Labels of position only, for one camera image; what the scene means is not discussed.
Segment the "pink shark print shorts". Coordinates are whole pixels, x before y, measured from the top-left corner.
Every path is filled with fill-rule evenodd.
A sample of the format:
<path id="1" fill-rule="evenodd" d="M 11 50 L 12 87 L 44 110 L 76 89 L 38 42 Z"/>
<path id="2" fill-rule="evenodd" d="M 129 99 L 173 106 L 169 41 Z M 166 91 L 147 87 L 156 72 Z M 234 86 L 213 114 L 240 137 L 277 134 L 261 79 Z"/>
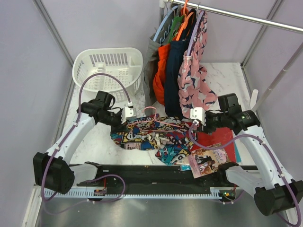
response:
<path id="1" fill-rule="evenodd" d="M 207 22 L 208 15 L 205 12 L 191 54 L 186 56 L 187 50 L 185 51 L 178 73 L 179 103 L 185 118 L 190 117 L 190 109 L 202 107 L 208 110 L 217 101 L 217 94 L 206 82 L 207 69 L 200 63 L 208 38 Z"/>

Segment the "pink wire hanger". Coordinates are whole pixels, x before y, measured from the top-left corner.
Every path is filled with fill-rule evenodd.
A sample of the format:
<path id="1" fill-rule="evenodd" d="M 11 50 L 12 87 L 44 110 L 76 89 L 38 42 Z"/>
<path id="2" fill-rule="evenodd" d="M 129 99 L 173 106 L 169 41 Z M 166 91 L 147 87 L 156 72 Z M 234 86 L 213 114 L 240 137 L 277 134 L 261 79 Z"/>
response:
<path id="1" fill-rule="evenodd" d="M 178 117 L 160 117 L 156 107 L 148 106 L 144 110 L 151 110 L 152 114 L 129 122 L 127 128 L 138 129 L 139 131 L 171 132 L 186 131 L 190 127 L 188 122 L 182 121 Z"/>

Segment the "lilac hanger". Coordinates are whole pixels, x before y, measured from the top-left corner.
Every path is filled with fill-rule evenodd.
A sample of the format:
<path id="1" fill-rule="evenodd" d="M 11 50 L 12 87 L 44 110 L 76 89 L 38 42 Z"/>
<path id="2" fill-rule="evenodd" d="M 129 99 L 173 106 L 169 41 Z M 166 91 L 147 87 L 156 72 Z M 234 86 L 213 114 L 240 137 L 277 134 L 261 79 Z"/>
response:
<path id="1" fill-rule="evenodd" d="M 204 17 L 205 17 L 205 11 L 202 10 L 200 12 L 197 20 L 196 20 L 196 24 L 194 26 L 193 33 L 190 37 L 189 45 L 188 45 L 187 52 L 186 52 L 186 56 L 189 56 L 191 54 L 192 46 L 194 44 L 194 41 L 196 40 L 196 35 L 197 35 L 198 28 L 201 26 L 201 23 L 202 23 Z"/>

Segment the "metal clothes rail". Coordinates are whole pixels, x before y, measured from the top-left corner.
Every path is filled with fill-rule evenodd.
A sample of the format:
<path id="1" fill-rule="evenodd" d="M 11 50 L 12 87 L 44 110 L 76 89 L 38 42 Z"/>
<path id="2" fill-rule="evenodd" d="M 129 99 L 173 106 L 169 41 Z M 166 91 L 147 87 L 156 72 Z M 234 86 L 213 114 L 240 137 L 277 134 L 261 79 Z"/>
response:
<path id="1" fill-rule="evenodd" d="M 159 6 L 161 8 L 163 8 L 165 6 L 165 4 L 168 2 L 176 3 L 179 5 L 186 4 L 186 2 L 182 1 L 182 0 L 160 0 Z M 290 32 L 298 33 L 298 34 L 303 34 L 302 27 L 297 27 L 297 26 L 293 26 L 293 25 L 289 25 L 289 24 L 283 24 L 283 23 L 279 23 L 279 22 L 269 20 L 269 19 L 263 19 L 263 18 L 253 17 L 253 16 L 249 16 L 249 15 L 236 13 L 236 12 L 230 12 L 230 11 L 212 8 L 212 7 L 208 7 L 208 6 L 201 5 L 201 4 L 195 4 L 195 3 L 191 3 L 191 2 L 188 2 L 186 4 L 186 6 L 189 8 L 200 9 L 200 10 L 204 10 L 204 11 L 214 13 L 217 15 L 221 15 L 221 16 L 231 17 L 231 18 L 248 21 L 248 22 L 255 23 L 255 24 L 260 24 L 260 25 L 274 27 L 274 28 L 278 28 L 278 29 L 282 29 L 282 30 L 286 30 L 286 31 L 290 31 Z"/>

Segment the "grey shorts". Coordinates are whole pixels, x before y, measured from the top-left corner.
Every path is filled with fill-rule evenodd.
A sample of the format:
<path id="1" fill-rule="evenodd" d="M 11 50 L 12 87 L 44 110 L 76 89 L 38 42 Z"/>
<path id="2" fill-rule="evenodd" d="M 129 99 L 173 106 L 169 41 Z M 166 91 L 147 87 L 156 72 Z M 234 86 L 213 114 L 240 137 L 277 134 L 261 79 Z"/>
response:
<path id="1" fill-rule="evenodd" d="M 143 60 L 142 72 L 145 107 L 152 106 L 157 101 L 155 93 L 153 91 L 153 79 L 156 75 L 156 72 L 158 71 L 158 49 L 161 47 L 159 41 L 160 38 L 164 37 L 164 32 L 167 31 L 171 23 L 172 18 L 168 18 L 165 21 L 162 30 L 159 32 L 156 41 L 153 40 L 156 34 L 153 34 L 148 41 L 148 48 Z"/>

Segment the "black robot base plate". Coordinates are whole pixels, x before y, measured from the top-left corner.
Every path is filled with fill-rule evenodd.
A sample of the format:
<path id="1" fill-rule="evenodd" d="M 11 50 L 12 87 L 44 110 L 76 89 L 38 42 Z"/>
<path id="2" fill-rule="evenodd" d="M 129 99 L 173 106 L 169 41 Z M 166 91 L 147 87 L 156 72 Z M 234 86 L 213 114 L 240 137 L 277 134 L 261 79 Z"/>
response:
<path id="1" fill-rule="evenodd" d="M 116 174 L 125 181 L 128 193 L 206 193 L 211 188 L 233 190 L 219 173 L 194 178 L 191 171 L 179 166 L 97 165 L 96 178 Z"/>

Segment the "Taming of Shrew book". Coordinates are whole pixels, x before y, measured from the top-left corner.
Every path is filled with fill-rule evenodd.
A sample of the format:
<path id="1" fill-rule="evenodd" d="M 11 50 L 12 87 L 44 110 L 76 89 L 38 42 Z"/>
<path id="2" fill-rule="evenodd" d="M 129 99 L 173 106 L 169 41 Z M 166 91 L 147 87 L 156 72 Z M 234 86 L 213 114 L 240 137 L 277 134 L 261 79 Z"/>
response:
<path id="1" fill-rule="evenodd" d="M 220 165 L 231 161 L 225 149 L 218 149 L 219 146 L 221 143 L 208 147 L 215 150 L 198 148 L 187 157 L 194 178 L 215 173 Z"/>

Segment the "orange shorts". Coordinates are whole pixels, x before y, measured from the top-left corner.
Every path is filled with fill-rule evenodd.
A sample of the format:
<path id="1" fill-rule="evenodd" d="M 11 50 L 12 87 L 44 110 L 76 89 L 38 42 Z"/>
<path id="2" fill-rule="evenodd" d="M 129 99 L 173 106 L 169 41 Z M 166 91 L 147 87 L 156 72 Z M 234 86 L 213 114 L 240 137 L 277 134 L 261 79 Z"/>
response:
<path id="1" fill-rule="evenodd" d="M 156 96 L 157 101 L 164 105 L 164 85 L 165 85 L 165 69 L 166 62 L 170 52 L 170 44 L 161 46 L 158 49 L 159 61 L 158 61 L 158 70 L 153 79 L 153 90 Z"/>

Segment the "navy blue shorts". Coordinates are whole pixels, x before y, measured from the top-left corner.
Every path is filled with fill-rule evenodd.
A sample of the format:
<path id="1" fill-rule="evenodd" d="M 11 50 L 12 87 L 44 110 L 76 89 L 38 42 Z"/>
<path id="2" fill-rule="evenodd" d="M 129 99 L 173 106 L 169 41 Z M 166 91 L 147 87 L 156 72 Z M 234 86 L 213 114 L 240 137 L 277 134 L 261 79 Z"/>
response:
<path id="1" fill-rule="evenodd" d="M 188 48 L 190 37 L 196 24 L 196 10 L 191 9 L 188 15 L 186 27 L 178 35 L 179 39 L 170 42 L 169 56 L 165 69 L 164 106 L 165 113 L 169 117 L 182 119 L 183 114 L 179 103 L 178 72 L 183 62 L 183 56 Z"/>

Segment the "orange hanger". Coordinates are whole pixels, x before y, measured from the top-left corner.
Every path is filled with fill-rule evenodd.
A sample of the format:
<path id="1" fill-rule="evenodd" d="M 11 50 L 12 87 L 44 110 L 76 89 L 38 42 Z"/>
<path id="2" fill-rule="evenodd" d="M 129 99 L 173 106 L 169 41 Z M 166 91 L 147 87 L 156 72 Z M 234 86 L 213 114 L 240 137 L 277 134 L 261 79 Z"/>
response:
<path id="1" fill-rule="evenodd" d="M 185 30 L 185 28 L 189 24 L 189 20 L 194 15 L 194 12 L 190 12 L 187 9 L 187 3 L 188 3 L 188 0 L 185 0 L 185 4 L 184 4 L 183 8 L 181 9 L 181 16 L 183 17 L 182 20 L 181 20 L 181 25 L 180 25 L 178 31 L 176 32 L 176 35 L 172 39 L 173 41 L 179 41 L 180 40 L 182 32 Z"/>

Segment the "white laundry basket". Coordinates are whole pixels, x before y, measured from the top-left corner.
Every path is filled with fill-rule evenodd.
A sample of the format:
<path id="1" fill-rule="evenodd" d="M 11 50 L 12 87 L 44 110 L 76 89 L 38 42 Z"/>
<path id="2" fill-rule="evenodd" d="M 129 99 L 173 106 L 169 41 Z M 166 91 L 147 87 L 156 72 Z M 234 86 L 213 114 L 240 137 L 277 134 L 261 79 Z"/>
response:
<path id="1" fill-rule="evenodd" d="M 117 78 L 133 96 L 141 85 L 142 53 L 132 47 L 87 49 L 78 54 L 72 68 L 74 83 L 81 87 L 85 79 L 96 73 L 106 73 Z M 108 76 L 95 76 L 84 86 L 83 93 L 94 98 L 98 91 L 112 94 L 116 101 L 126 101 L 122 87 Z"/>

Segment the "light blue hanger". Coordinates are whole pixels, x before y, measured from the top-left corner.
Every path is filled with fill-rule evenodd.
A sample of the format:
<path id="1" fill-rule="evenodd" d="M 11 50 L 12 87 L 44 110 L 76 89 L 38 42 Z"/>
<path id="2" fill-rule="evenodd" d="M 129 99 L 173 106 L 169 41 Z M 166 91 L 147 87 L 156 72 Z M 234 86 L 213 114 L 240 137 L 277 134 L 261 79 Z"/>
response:
<path id="1" fill-rule="evenodd" d="M 158 30 L 156 31 L 153 37 L 154 42 L 158 44 L 164 43 L 165 39 L 168 37 L 171 31 L 172 23 L 174 21 L 177 10 L 178 10 L 178 6 L 174 6 L 172 9 L 170 9 L 167 12 L 166 16 L 163 18 Z"/>

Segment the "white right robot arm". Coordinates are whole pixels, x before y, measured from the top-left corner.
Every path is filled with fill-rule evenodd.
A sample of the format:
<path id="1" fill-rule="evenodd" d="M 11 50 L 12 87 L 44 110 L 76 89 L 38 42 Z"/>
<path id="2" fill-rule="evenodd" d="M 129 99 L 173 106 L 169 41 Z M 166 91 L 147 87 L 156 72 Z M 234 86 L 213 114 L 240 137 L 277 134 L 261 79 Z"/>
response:
<path id="1" fill-rule="evenodd" d="M 265 216 L 292 208 L 300 215 L 303 182 L 296 181 L 278 160 L 255 113 L 242 110 L 235 93 L 220 96 L 218 101 L 218 113 L 196 107 L 193 116 L 205 133 L 212 133 L 218 128 L 232 130 L 235 137 L 230 142 L 240 140 L 244 144 L 260 173 L 260 178 L 257 178 L 236 164 L 228 164 L 217 174 L 218 183 L 222 186 L 233 183 L 241 187 L 253 197 L 257 208 Z"/>

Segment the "comic print shorts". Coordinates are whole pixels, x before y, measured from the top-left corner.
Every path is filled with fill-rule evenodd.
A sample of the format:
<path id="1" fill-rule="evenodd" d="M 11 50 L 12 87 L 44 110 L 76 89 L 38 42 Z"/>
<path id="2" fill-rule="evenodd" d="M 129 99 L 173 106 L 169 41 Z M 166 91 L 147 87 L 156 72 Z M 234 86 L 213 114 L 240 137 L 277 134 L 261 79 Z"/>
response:
<path id="1" fill-rule="evenodd" d="M 112 141 L 126 150 L 156 150 L 155 157 L 171 166 L 189 156 L 194 143 L 186 131 L 139 131 L 127 128 L 126 132 L 111 132 Z"/>

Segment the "green hanger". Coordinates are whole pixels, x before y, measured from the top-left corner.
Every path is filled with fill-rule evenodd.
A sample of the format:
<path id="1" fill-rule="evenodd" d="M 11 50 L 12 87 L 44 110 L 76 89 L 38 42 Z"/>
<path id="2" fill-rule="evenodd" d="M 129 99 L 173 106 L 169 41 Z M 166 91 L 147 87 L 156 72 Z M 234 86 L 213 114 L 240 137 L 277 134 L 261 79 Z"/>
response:
<path id="1" fill-rule="evenodd" d="M 172 25 L 171 25 L 168 43 L 170 43 L 173 40 L 173 38 L 175 37 L 175 35 L 177 34 L 179 27 L 181 26 L 183 20 L 184 20 L 184 15 L 174 17 Z"/>

